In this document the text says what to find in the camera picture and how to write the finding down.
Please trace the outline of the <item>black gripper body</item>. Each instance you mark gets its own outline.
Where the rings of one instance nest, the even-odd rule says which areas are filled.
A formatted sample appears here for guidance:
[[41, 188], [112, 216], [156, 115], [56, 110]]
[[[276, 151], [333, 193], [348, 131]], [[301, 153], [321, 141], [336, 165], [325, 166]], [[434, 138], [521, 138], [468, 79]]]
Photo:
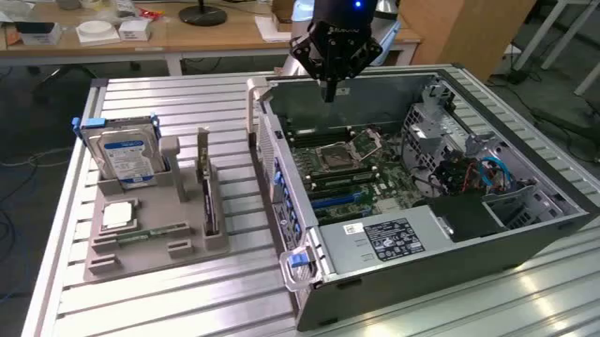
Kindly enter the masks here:
[[308, 27], [313, 77], [354, 77], [378, 55], [371, 22], [375, 1], [316, 1]]

